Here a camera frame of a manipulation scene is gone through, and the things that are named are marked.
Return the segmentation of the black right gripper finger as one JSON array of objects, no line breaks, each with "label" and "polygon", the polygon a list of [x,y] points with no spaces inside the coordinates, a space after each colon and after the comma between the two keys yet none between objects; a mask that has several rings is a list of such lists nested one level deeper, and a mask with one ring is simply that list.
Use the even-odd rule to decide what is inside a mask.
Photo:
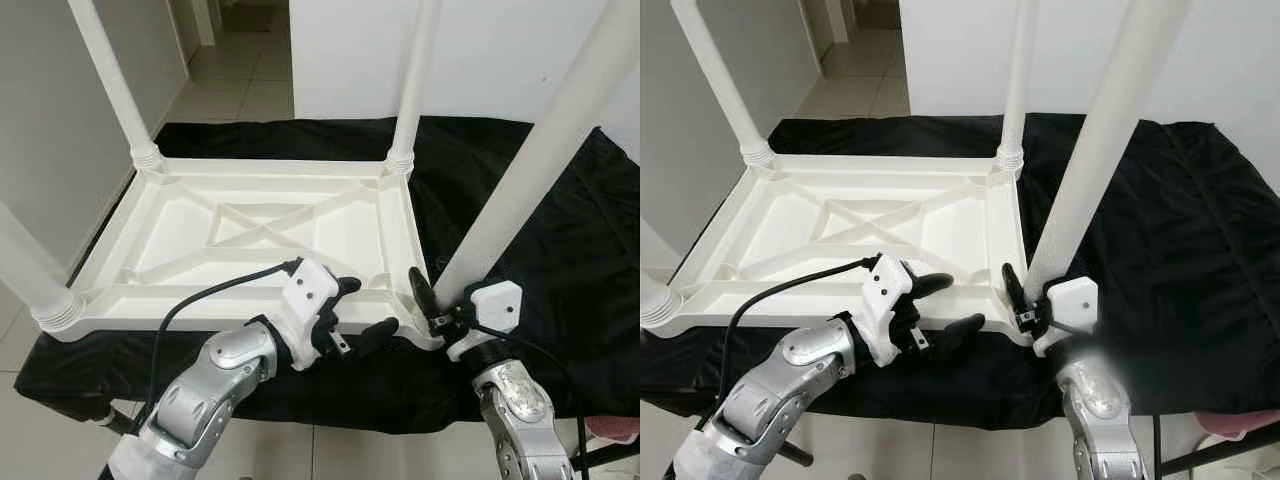
[{"label": "black right gripper finger", "polygon": [[1028,306],[1025,291],[1010,262],[1002,265],[1002,279],[1015,323],[1028,323],[1024,315],[1030,312],[1030,307]]},{"label": "black right gripper finger", "polygon": [[421,315],[430,323],[440,315],[435,291],[419,266],[408,269],[410,288]]}]

